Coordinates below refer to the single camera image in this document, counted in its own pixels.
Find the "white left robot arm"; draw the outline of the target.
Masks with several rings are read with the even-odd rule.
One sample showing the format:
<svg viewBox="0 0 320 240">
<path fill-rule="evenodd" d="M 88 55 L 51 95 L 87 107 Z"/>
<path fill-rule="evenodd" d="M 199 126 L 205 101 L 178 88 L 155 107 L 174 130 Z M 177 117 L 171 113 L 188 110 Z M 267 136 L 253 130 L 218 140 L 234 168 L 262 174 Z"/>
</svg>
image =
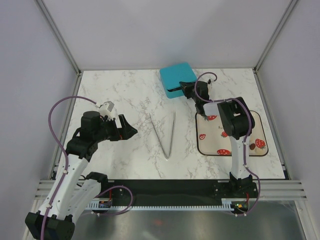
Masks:
<svg viewBox="0 0 320 240">
<path fill-rule="evenodd" d="M 76 222 L 95 197 L 105 197 L 110 190 L 107 175 L 90 172 L 78 191 L 75 187 L 100 142 L 123 141 L 137 134 L 125 116 L 120 114 L 121 127 L 108 115 L 85 112 L 65 150 L 65 162 L 37 212 L 29 212 L 25 224 L 36 240 L 70 240 Z"/>
</svg>

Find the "teal box lid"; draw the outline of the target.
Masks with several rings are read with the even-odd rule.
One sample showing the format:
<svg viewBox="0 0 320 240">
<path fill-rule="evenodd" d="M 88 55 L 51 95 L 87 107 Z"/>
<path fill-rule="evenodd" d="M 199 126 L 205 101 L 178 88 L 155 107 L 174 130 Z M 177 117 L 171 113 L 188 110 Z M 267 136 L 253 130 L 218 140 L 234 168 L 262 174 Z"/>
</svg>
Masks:
<svg viewBox="0 0 320 240">
<path fill-rule="evenodd" d="M 182 62 L 161 68 L 160 80 L 165 90 L 172 92 L 180 87 L 180 82 L 192 83 L 197 77 L 187 62 Z"/>
</svg>

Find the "metal tongs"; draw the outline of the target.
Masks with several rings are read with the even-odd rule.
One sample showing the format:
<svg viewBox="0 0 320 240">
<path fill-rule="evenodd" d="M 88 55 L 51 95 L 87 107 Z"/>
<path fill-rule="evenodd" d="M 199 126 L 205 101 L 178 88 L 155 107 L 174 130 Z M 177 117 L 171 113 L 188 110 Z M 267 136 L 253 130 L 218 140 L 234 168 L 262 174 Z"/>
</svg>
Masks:
<svg viewBox="0 0 320 240">
<path fill-rule="evenodd" d="M 165 160 L 168 161 L 171 158 L 173 151 L 176 111 L 172 110 L 158 118 L 152 114 L 149 114 L 149 118 L 159 147 L 164 155 Z"/>
</svg>

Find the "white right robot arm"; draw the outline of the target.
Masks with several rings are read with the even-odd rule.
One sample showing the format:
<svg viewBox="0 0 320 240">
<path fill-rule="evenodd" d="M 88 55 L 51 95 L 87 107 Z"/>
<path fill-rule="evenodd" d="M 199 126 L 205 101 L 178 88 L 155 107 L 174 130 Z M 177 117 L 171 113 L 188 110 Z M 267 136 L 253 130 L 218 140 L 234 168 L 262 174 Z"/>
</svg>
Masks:
<svg viewBox="0 0 320 240">
<path fill-rule="evenodd" d="M 253 173 L 249 170 L 250 135 L 255 120 L 242 97 L 213 101 L 209 96 L 210 82 L 195 81 L 179 83 L 183 95 L 192 99 L 196 112 L 204 119 L 220 116 L 221 123 L 231 143 L 231 170 L 228 184 L 224 187 L 233 197 L 241 197 L 256 188 Z"/>
</svg>

